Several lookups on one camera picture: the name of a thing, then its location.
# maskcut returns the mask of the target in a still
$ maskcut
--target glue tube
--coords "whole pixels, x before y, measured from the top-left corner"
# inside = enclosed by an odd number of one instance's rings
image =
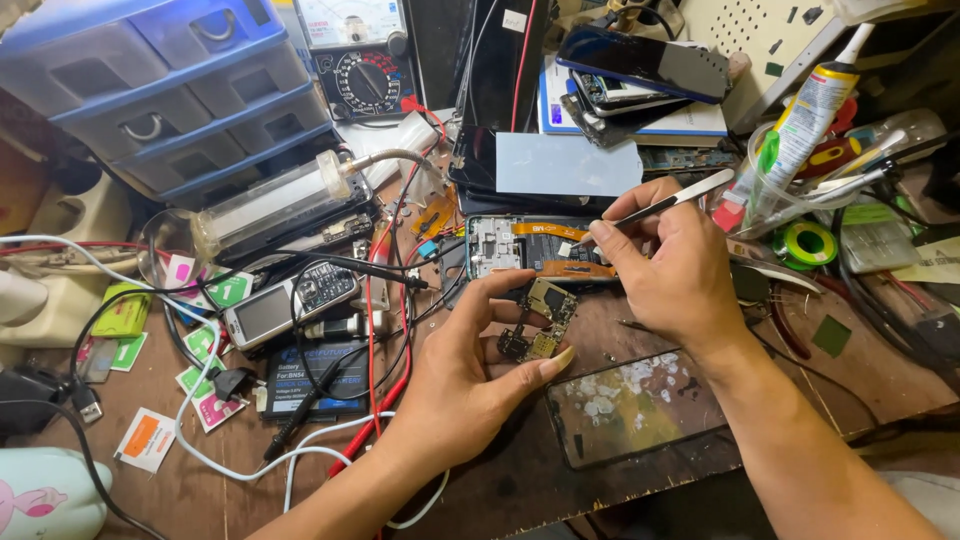
[[[774,131],[780,134],[780,151],[765,175],[770,185],[786,188],[829,129],[860,79],[853,63],[873,30],[873,24],[861,24],[835,61],[817,65],[774,125]],[[744,176],[742,180],[748,179],[753,182],[756,178]],[[735,185],[733,190],[742,192],[747,190],[745,187]],[[743,228],[749,228],[777,201],[776,195],[764,189],[762,182],[753,182],[749,192]]]

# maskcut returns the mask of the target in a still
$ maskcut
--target phone screen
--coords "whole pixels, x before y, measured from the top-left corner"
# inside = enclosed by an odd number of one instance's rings
[[[557,63],[710,104],[727,91],[723,55],[583,24],[570,30]]]

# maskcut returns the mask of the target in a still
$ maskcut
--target green solder spool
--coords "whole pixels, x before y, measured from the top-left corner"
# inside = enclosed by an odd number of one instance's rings
[[[810,221],[798,221],[778,231],[773,248],[783,264],[801,271],[830,263],[838,252],[833,234]]]

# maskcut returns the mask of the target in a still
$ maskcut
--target wooden desk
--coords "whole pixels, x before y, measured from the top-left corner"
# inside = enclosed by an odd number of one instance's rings
[[[403,234],[400,244],[403,253],[409,251],[410,235]],[[439,279],[429,267],[422,275],[431,282]],[[804,294],[787,294],[804,298]],[[421,293],[418,304],[429,304],[430,296],[430,292]],[[788,312],[803,339],[813,335],[826,314],[852,330],[852,339],[842,355],[834,359],[811,346],[813,358],[808,363],[847,385],[870,404],[882,422],[957,401],[957,396],[935,375],[900,357],[832,293],[822,299],[811,298],[806,315],[802,304],[789,305]],[[624,362],[673,348],[654,335],[613,322],[614,318],[631,318],[622,290],[612,288],[585,296],[577,315],[567,339],[577,346],[578,356],[565,376],[609,366],[604,353]],[[417,327],[415,352],[423,338],[447,316],[448,312],[441,309]],[[764,321],[757,329],[787,351],[770,321]],[[187,364],[167,336],[159,303],[154,304],[146,331],[150,337],[132,371],[113,373],[106,384],[97,387],[105,416],[87,430],[94,457],[113,471],[111,493],[121,507],[167,537],[243,538],[280,514],[285,467],[256,483],[245,483],[207,468],[179,445],[174,445],[153,478],[145,471],[111,459],[139,407],[174,417],[184,397],[174,375]],[[499,329],[489,332],[497,333]],[[391,344],[388,356],[395,352],[396,344]],[[64,352],[47,356],[62,362]],[[382,370],[382,352],[379,356],[378,369]],[[249,365],[236,353],[228,355],[226,362],[228,366]],[[862,405],[852,397],[784,360],[777,358],[775,362],[838,433],[850,435],[872,427]],[[253,367],[262,372],[262,365]],[[688,367],[696,369],[692,363]],[[245,473],[257,468],[276,433],[276,427],[262,423],[253,410],[244,410],[204,435],[192,408],[184,417],[183,430],[192,444],[211,459]],[[321,439],[318,444],[342,447],[352,435],[352,430],[345,430]],[[12,440],[10,444],[77,448],[73,432],[61,419],[38,437]],[[300,461],[295,503],[323,484],[331,461],[332,458],[319,455]],[[385,530],[388,536],[396,538],[501,538],[740,466],[731,433],[719,430],[607,467],[575,472],[564,464],[542,393],[538,393],[521,406],[487,452],[453,471],[443,496],[418,524],[403,531]],[[411,515],[419,504],[413,502],[401,511],[400,517]],[[116,537],[139,536],[111,515],[101,538]]]

